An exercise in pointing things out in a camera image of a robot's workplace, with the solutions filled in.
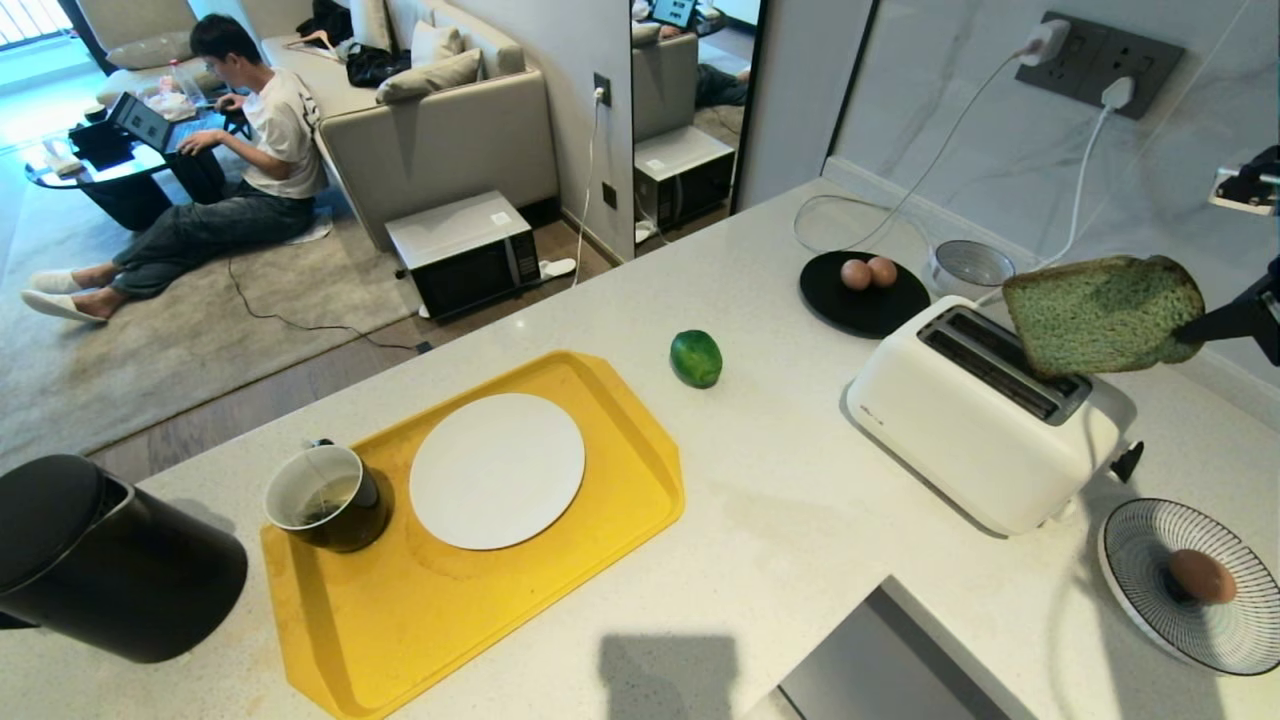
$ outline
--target white t-shirt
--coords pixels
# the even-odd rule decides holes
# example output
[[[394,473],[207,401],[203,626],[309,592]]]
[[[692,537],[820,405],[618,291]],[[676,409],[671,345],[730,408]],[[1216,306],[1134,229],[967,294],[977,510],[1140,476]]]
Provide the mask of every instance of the white t-shirt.
[[[257,149],[293,168],[278,181],[253,165],[244,170],[244,182],[276,197],[306,199],[329,184],[316,147],[315,133],[320,108],[311,90],[298,76],[280,68],[262,92],[244,99],[244,117],[257,136]]]

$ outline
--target kettle lid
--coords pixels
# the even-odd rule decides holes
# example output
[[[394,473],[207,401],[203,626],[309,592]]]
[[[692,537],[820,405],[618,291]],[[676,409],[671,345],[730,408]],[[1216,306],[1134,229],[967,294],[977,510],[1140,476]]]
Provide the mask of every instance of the kettle lid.
[[[0,593],[56,562],[99,516],[106,477],[77,455],[49,455],[0,475]]]

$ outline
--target small bowl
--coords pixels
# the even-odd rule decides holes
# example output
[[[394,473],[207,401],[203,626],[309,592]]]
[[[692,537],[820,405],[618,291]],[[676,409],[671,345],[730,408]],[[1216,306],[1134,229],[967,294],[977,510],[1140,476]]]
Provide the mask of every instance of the small bowl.
[[[97,105],[97,104],[93,104],[93,105],[90,105],[88,108],[84,108],[84,119],[88,120],[88,122],[91,122],[91,123],[100,123],[100,122],[105,120],[106,119],[106,108],[104,108],[102,105]]]
[[[1015,274],[1007,255],[972,240],[948,240],[929,255],[929,279],[940,296],[978,301]]]

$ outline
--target mirror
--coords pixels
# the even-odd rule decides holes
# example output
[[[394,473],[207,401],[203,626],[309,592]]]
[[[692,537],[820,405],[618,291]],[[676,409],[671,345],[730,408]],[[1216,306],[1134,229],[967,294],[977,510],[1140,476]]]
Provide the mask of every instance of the mirror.
[[[728,217],[763,35],[760,0],[628,3],[639,258]]]

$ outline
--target egg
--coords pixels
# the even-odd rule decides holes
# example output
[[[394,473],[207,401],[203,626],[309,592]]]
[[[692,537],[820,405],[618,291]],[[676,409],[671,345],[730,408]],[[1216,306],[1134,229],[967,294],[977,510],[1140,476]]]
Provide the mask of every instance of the egg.
[[[867,261],[872,272],[872,284],[876,287],[888,287],[897,282],[897,265],[888,258],[872,258]]]
[[[872,269],[861,260],[850,260],[840,266],[840,282],[854,292],[861,292],[872,284]]]
[[[1169,573],[1187,594],[1206,605],[1235,600],[1235,578],[1221,562],[1197,550],[1179,550],[1169,557]]]

